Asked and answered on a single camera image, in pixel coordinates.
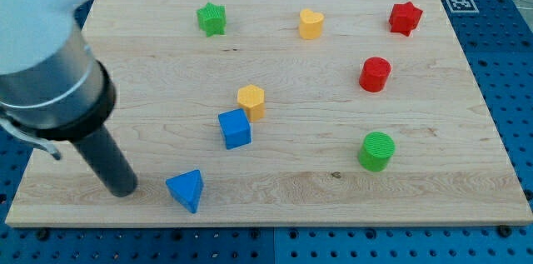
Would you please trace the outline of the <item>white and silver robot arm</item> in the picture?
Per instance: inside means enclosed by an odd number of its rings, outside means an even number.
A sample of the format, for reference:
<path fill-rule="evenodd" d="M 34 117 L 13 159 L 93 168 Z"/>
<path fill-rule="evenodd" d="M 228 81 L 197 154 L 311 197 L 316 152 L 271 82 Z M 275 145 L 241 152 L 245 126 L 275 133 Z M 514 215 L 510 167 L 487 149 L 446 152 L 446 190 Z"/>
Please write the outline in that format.
<path fill-rule="evenodd" d="M 74 17 L 88 0 L 1 0 L 1 125 L 75 140 L 109 117 L 114 88 Z"/>

